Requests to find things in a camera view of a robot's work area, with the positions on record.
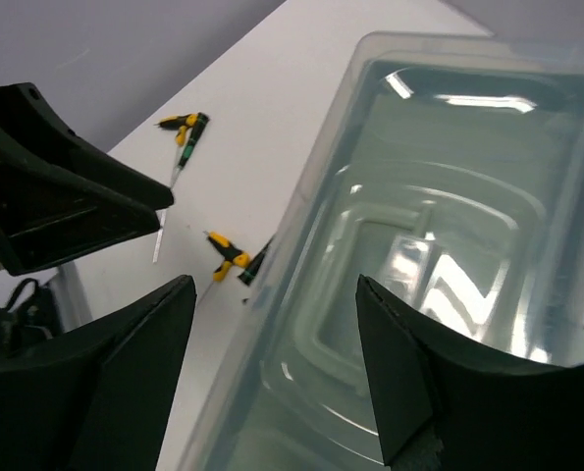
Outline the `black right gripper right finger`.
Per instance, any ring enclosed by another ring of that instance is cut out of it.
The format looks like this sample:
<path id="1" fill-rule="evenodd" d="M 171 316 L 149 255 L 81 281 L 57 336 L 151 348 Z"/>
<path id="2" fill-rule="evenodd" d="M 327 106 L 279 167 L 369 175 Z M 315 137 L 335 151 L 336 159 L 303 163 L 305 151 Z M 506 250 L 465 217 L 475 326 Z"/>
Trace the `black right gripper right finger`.
<path id="1" fill-rule="evenodd" d="M 356 313 L 392 470 L 584 470 L 584 364 L 513 356 L 413 309 L 374 279 Z"/>

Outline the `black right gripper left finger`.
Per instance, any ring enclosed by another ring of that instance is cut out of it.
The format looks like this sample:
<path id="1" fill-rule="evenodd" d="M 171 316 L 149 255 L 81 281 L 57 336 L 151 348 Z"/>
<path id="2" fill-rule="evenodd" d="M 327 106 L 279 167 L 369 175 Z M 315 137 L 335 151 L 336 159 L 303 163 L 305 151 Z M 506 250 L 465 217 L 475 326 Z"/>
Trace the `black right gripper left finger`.
<path id="1" fill-rule="evenodd" d="M 0 309 L 0 470 L 154 469 L 195 301 L 179 276 L 31 345 Z"/>

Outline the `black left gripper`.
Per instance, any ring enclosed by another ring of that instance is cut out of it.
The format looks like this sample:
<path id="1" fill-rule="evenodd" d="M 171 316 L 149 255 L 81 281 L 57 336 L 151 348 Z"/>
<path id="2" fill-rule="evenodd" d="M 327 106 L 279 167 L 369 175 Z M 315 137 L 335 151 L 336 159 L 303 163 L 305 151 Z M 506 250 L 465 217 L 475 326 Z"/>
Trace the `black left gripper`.
<path id="1" fill-rule="evenodd" d="M 30 83 L 0 86 L 0 271 L 60 266 L 156 232 L 165 185 L 78 136 Z"/>

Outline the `small green black precision screwdriver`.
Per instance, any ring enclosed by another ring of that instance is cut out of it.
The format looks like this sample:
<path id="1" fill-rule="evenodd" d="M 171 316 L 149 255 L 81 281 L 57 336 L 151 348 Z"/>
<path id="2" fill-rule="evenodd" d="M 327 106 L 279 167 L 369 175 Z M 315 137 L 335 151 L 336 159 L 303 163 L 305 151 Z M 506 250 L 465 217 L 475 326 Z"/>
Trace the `small green black precision screwdriver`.
<path id="1" fill-rule="evenodd" d="M 179 178 L 180 173 L 185 168 L 187 161 L 191 157 L 197 142 L 202 137 L 202 134 L 208 125 L 210 119 L 204 113 L 198 113 L 195 117 L 195 122 L 193 125 L 188 125 L 188 136 L 186 137 L 186 143 L 183 146 L 182 153 L 177 162 L 176 169 L 174 170 L 171 180 L 170 187 L 174 187 L 176 181 Z"/>

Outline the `green plastic toolbox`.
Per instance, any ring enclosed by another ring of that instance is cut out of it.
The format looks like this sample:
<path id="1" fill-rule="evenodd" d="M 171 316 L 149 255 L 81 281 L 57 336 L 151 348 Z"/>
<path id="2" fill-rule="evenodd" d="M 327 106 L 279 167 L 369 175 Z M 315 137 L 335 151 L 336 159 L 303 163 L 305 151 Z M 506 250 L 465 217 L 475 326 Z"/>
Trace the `green plastic toolbox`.
<path id="1" fill-rule="evenodd" d="M 491 348 L 584 364 L 584 44 L 364 36 L 271 237 L 185 470 L 392 470 L 360 276 Z"/>

